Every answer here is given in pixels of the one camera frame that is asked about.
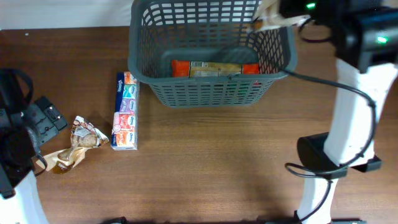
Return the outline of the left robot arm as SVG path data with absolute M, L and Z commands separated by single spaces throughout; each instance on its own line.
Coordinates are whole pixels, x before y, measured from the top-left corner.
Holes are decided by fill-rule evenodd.
M 34 159 L 47 165 L 41 146 L 68 123 L 46 97 L 33 101 L 24 72 L 1 69 L 1 223 L 47 223 L 37 190 Z

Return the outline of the beige snack bag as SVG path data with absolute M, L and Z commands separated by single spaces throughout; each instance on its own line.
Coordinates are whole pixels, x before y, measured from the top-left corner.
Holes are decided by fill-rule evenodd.
M 247 34 L 261 32 L 265 30 L 274 30 L 281 27 L 290 27 L 302 25 L 310 15 L 294 16 L 290 18 L 283 17 L 279 13 L 281 0 L 263 0 L 252 17 Z

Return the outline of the multicolour tissue pack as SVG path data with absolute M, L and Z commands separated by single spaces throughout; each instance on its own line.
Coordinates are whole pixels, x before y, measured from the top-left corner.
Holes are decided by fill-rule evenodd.
M 138 137 L 139 82 L 131 72 L 119 72 L 116 84 L 111 147 L 115 151 L 135 151 Z

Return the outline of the green lid spice jar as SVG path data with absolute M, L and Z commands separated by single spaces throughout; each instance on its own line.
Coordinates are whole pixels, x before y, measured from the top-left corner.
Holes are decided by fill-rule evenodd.
M 245 99 L 251 84 L 249 82 L 239 82 L 229 84 L 231 90 L 233 90 L 234 99 L 236 101 L 242 101 Z

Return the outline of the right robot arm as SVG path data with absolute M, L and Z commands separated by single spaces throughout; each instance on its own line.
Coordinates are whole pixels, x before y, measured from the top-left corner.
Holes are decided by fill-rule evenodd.
M 297 141 L 300 164 L 286 169 L 305 180 L 297 223 L 331 223 L 336 183 L 348 169 L 376 170 L 373 139 L 386 96 L 397 78 L 397 9 L 381 1 L 282 1 L 283 17 L 307 16 L 327 26 L 338 79 L 331 129 Z

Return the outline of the grey plastic shopping basket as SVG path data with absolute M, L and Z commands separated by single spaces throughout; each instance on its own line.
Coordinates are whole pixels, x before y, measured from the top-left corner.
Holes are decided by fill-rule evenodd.
M 129 71 L 171 108 L 251 105 L 297 65 L 290 27 L 247 34 L 259 1 L 134 1 Z M 172 60 L 258 63 L 260 74 L 177 78 Z M 229 84 L 249 82 L 242 101 Z

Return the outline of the brown snack bag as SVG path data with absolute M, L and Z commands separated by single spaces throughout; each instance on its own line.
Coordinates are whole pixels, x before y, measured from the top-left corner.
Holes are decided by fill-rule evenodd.
M 92 123 L 81 116 L 76 116 L 71 130 L 71 146 L 44 156 L 36 164 L 45 171 L 54 174 L 65 174 L 77 166 L 89 149 L 99 148 L 109 139 Z

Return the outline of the orange pasta packet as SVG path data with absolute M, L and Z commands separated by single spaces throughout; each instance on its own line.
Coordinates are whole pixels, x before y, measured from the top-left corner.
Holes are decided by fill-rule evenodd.
M 258 63 L 218 63 L 172 60 L 173 77 L 227 77 L 260 74 Z

